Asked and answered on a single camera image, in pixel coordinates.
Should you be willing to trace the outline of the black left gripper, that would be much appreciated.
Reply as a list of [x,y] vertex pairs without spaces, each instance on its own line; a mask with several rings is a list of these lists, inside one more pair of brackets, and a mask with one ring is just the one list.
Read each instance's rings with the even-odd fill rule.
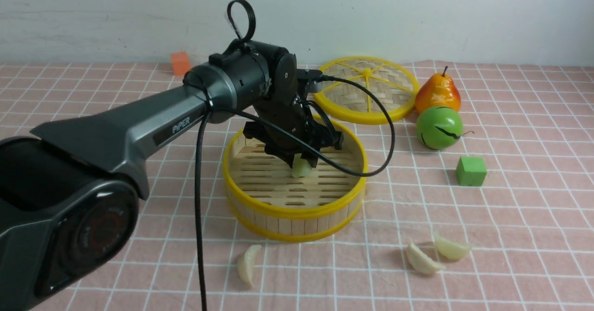
[[[323,148],[343,149],[343,133],[336,130],[328,115],[314,101],[299,97],[284,105],[272,100],[255,104],[259,118],[272,123],[263,125],[257,121],[247,122],[243,129],[246,138],[255,138],[265,144],[265,153],[278,157],[293,169],[295,155],[301,155],[312,168],[318,165]],[[308,152],[303,146],[284,135],[282,131],[318,150]]]

